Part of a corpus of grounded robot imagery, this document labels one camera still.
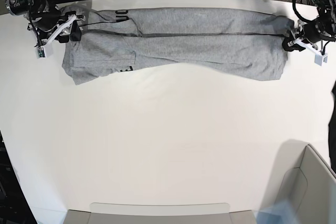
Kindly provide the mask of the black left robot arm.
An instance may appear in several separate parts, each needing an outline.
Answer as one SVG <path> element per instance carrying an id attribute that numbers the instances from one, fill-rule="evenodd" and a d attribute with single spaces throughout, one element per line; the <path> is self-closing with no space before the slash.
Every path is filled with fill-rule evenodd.
<path id="1" fill-rule="evenodd" d="M 298 26 L 290 30 L 282 47 L 287 52 L 309 49 L 319 56 L 325 56 L 326 45 L 335 42 L 335 0 L 311 0 L 317 8 L 315 19 L 304 18 L 292 0 L 292 9 L 299 18 Z"/>

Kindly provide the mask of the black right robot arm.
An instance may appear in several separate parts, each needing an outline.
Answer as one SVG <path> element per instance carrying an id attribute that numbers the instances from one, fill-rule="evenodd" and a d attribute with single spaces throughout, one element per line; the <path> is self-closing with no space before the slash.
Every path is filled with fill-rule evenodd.
<path id="1" fill-rule="evenodd" d="M 45 11 L 47 0 L 6 4 L 13 14 L 27 16 L 39 46 L 46 45 L 60 25 L 70 27 L 67 46 L 80 56 L 270 56 L 303 50 L 291 19 L 249 10 L 174 7 L 98 12 L 70 5 Z"/>

